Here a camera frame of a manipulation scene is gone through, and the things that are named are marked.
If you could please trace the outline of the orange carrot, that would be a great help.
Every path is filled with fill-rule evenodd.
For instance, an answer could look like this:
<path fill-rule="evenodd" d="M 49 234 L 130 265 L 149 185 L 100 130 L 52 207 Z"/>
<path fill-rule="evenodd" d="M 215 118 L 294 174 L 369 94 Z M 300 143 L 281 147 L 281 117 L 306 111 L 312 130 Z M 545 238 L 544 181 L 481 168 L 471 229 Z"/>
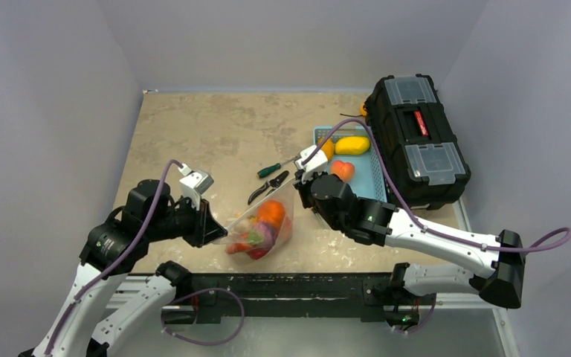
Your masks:
<path fill-rule="evenodd" d="M 264 236 L 262 234 L 250 233 L 243 234 L 241 242 L 234 242 L 226 246 L 225 252 L 227 254 L 238 254 L 251 251 L 259 248 L 264 243 Z"/>

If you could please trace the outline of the clear zip top bag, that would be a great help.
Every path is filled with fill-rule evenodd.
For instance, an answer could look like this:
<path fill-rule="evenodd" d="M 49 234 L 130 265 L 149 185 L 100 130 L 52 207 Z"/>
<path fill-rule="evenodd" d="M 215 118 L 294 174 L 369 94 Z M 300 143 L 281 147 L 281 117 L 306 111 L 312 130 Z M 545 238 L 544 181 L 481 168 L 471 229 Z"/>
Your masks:
<path fill-rule="evenodd" d="M 293 227 L 294 188 L 286 184 L 253 203 L 215 243 L 240 262 L 262 260 L 292 238 Z"/>

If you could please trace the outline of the garlic bulb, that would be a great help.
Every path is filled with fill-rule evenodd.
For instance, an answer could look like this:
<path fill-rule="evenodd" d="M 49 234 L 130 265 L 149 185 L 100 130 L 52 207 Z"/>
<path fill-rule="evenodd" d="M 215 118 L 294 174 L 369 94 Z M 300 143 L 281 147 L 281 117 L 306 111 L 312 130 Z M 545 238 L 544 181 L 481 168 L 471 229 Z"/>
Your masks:
<path fill-rule="evenodd" d="M 247 234 L 251 231 L 253 226 L 254 226 L 254 222 L 252 219 L 244 218 L 236 224 L 234 230 L 238 234 Z"/>

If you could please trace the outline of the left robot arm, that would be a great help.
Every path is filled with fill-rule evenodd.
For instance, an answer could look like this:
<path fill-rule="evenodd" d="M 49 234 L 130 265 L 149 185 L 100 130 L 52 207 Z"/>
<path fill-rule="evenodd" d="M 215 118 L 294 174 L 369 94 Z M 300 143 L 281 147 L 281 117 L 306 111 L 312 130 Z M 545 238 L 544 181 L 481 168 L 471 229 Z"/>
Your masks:
<path fill-rule="evenodd" d="M 116 356 L 149 315 L 170 302 L 188 301 L 194 291 L 193 276 L 168 261 L 124 305 L 104 315 L 108 302 L 136 262 L 147 255 L 151 242 L 181 237 L 200 248 L 226 235 L 212 217 L 208 201 L 201 197 L 212 184 L 207 174 L 191 173 L 180 180 L 181 198 L 175 201 L 163 181 L 140 181 L 129 192 L 126 204 L 90 231 L 59 317 L 42 342 L 22 355 Z"/>

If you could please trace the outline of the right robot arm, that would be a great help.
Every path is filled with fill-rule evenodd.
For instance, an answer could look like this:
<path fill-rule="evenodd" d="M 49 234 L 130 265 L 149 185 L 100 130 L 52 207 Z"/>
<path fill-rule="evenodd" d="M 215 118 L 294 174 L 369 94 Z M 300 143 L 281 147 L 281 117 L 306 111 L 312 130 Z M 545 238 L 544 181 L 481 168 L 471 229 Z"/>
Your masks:
<path fill-rule="evenodd" d="M 387 291 L 396 302 L 411 297 L 459 292 L 506 309 L 522 302 L 526 255 L 520 235 L 476 234 L 430 222 L 416 225 L 404 209 L 353 193 L 337 176 L 314 174 L 308 181 L 295 176 L 294 188 L 304 208 L 310 208 L 334 231 L 362 245 L 404 248 L 439 258 L 445 264 L 396 266 Z"/>

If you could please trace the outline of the orange small pumpkin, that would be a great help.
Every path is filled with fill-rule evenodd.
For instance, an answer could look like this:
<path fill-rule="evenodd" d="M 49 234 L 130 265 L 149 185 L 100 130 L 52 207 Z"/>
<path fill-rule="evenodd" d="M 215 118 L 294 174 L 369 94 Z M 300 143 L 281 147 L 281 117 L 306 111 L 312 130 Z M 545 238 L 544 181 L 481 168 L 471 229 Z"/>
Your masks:
<path fill-rule="evenodd" d="M 268 200 L 263 202 L 257 210 L 259 222 L 270 225 L 274 230 L 279 231 L 286 217 L 286 209 L 281 202 Z"/>

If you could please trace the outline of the purple eggplant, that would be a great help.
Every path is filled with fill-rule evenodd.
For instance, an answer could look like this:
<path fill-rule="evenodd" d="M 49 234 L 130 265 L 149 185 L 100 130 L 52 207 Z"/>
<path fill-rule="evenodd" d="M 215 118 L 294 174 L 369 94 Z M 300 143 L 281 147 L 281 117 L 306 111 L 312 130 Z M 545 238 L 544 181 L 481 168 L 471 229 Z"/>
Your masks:
<path fill-rule="evenodd" d="M 270 224 L 258 222 L 255 224 L 255 230 L 261 238 L 263 245 L 274 245 L 277 239 L 277 230 Z"/>

